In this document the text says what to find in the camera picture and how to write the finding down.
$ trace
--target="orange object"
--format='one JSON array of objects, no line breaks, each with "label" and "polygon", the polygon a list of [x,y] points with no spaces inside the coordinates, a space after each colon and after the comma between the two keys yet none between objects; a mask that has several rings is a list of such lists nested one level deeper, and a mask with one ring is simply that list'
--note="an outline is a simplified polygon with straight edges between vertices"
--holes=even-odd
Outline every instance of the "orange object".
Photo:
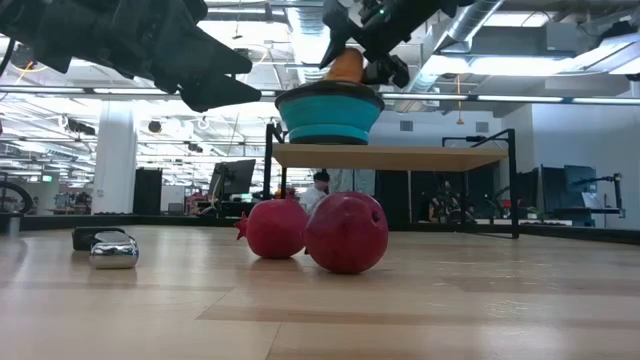
[{"label": "orange object", "polygon": [[362,82],[363,57],[358,49],[347,48],[331,65],[327,80]]}]

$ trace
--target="computer monitor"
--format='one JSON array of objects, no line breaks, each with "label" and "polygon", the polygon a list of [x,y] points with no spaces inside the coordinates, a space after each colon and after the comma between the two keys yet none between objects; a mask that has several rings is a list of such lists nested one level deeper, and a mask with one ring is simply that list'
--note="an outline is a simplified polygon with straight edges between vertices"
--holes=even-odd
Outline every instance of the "computer monitor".
[{"label": "computer monitor", "polygon": [[596,178],[596,169],[588,166],[567,165],[564,167],[564,171],[568,192],[598,193],[597,183],[595,181],[588,181],[589,179]]},{"label": "computer monitor", "polygon": [[220,193],[220,197],[227,200],[231,194],[249,193],[255,166],[255,160],[217,163],[211,176],[209,195]]}]

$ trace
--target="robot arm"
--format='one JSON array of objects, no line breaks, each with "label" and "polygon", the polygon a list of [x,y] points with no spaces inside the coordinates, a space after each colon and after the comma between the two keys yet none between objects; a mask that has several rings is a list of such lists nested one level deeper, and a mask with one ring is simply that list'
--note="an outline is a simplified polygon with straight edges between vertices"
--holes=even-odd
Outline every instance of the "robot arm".
[{"label": "robot arm", "polygon": [[407,64],[398,56],[389,56],[400,42],[411,40],[411,33],[438,10],[454,17],[458,6],[468,6],[475,0],[362,0],[359,12],[362,27],[349,18],[349,9],[340,0],[325,0],[323,21],[331,29],[331,43],[320,64],[329,65],[353,38],[364,47],[369,60],[364,82],[368,85],[387,84],[398,87],[409,84]]},{"label": "robot arm", "polygon": [[251,61],[196,26],[206,14],[204,0],[0,0],[0,33],[59,72],[77,57],[179,91],[195,111],[260,100],[227,75]]}]

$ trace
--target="silver object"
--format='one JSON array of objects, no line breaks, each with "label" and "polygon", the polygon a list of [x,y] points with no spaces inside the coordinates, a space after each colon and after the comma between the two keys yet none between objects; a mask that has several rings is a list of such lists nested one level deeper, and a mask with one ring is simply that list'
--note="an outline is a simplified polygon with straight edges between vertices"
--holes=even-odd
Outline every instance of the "silver object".
[{"label": "silver object", "polygon": [[138,263],[140,251],[132,237],[121,232],[103,232],[95,236],[89,264],[94,269],[131,269]]}]

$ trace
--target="desk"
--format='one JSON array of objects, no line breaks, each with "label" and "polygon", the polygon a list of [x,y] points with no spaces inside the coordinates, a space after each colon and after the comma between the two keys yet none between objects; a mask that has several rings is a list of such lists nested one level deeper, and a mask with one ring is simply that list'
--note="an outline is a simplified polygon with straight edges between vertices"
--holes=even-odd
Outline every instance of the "desk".
[{"label": "desk", "polygon": [[[515,154],[515,130],[507,129],[488,137],[472,148],[414,147],[414,146],[366,146],[366,145],[302,145],[286,144],[285,137],[280,136],[273,124],[267,125],[264,193],[263,198],[270,198],[271,161],[275,158],[282,166],[282,192],[286,191],[287,168],[323,168],[323,169],[369,169],[396,171],[450,171],[458,172],[462,180],[460,196],[461,227],[466,228],[466,172],[491,164],[502,159],[509,159],[509,183],[511,188],[511,204],[517,206],[517,170]],[[273,143],[276,138],[279,144]],[[508,150],[481,149],[478,146],[495,140],[504,140]],[[518,211],[512,208],[512,237],[519,237]]]},{"label": "desk", "polygon": [[415,146],[274,144],[283,167],[463,172],[500,161],[506,150]]}]

